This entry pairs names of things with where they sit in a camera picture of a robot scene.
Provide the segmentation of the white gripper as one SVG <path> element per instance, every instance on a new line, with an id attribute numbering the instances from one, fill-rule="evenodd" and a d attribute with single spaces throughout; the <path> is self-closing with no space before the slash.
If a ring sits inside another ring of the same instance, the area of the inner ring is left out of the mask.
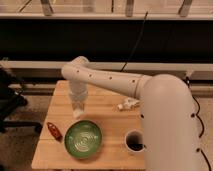
<path id="1" fill-rule="evenodd" d="M 80 102 L 80 108 L 82 111 L 85 110 L 85 100 L 88 96 L 88 91 L 87 91 L 87 85 L 82 82 L 77 82 L 77 81 L 70 81 L 69 82 L 69 96 L 70 99 L 72 100 L 71 106 L 73 109 L 73 112 L 77 110 L 77 103 Z"/>

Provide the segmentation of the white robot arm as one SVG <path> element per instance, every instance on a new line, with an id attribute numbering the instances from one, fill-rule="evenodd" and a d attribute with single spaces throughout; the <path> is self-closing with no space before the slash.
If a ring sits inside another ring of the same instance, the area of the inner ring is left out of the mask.
<path id="1" fill-rule="evenodd" d="M 70 97 L 84 100 L 91 84 L 138 99 L 147 171 L 201 171 L 196 107 L 186 83 L 170 74 L 107 72 L 88 64 L 79 56 L 62 67 Z"/>

